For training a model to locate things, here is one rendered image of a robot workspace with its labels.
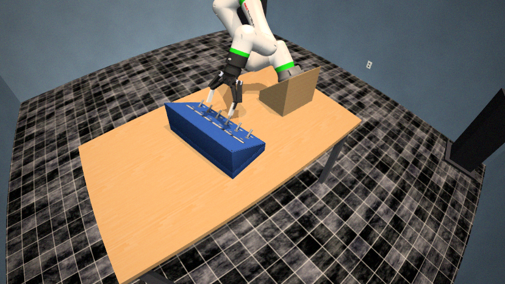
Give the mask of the blue switch panel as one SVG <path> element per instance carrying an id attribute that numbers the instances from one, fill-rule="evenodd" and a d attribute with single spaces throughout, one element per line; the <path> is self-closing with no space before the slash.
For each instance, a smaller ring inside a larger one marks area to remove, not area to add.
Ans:
<path id="1" fill-rule="evenodd" d="M 164 102 L 170 129 L 234 179 L 263 151 L 266 143 L 201 102 Z"/>

